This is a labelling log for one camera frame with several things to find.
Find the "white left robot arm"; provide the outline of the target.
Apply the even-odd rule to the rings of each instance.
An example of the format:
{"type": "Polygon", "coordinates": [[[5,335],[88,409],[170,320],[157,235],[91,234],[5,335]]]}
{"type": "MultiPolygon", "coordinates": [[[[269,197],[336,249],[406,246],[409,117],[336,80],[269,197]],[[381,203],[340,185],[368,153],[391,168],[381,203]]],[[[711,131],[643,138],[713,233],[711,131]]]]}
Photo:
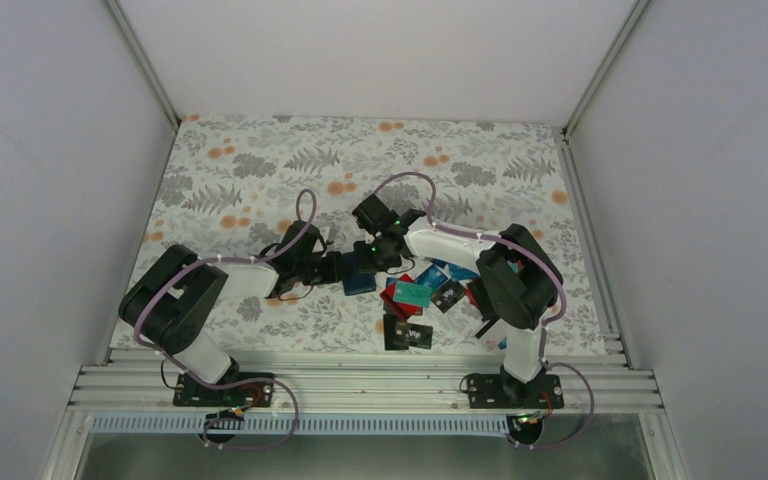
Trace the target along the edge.
{"type": "Polygon", "coordinates": [[[135,341],[161,353],[195,377],[199,392],[215,405],[238,391],[238,364],[204,331],[223,298],[279,299],[297,284],[340,282],[347,257],[331,251],[322,232],[305,221],[291,224],[284,238],[249,257],[202,259],[175,244],[125,294],[118,307],[135,341]]]}

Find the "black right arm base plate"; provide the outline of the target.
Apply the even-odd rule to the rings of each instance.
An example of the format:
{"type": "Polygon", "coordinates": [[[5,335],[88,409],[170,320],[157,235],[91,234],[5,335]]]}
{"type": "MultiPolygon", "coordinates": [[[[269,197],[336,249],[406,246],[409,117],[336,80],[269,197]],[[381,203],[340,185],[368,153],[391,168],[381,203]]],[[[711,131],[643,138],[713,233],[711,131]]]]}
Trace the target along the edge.
{"type": "Polygon", "coordinates": [[[557,375],[544,371],[530,382],[498,374],[472,373],[462,378],[459,389],[472,409],[560,409],[565,406],[557,375]]]}

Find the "dark blue card holder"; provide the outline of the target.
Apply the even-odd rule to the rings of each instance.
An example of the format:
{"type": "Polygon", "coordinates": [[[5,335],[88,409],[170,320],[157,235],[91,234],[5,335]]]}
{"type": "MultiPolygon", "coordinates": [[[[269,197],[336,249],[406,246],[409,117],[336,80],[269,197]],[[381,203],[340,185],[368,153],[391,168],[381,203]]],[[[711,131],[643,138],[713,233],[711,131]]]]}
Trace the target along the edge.
{"type": "Polygon", "coordinates": [[[356,296],[376,290],[375,275],[361,272],[353,253],[342,256],[341,282],[346,296],[356,296]]]}

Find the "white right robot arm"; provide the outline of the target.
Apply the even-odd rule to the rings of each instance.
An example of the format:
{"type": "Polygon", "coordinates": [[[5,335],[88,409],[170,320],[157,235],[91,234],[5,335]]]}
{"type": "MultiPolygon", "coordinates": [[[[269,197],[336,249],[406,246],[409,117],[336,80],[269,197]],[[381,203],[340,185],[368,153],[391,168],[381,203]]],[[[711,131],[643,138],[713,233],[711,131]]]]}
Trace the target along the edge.
{"type": "Polygon", "coordinates": [[[432,220],[417,209],[399,215],[387,207],[376,213],[357,207],[352,216],[372,237],[361,248],[364,268],[382,271],[399,258],[425,257],[478,274],[493,311],[507,324],[503,397],[515,407],[538,397],[545,327],[563,315],[567,298],[562,275],[527,228],[467,229],[432,220]]]}

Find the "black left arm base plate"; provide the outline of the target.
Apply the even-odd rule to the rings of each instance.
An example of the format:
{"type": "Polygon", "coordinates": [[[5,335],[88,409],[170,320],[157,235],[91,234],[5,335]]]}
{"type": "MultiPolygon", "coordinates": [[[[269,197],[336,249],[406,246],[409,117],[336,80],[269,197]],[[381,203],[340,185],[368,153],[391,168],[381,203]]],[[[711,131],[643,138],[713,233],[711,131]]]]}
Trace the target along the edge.
{"type": "Polygon", "coordinates": [[[178,376],[172,404],[176,407],[251,408],[270,407],[274,393],[275,376],[265,372],[237,373],[231,377],[236,384],[247,381],[246,385],[235,385],[219,390],[207,388],[190,375],[178,376]]]}

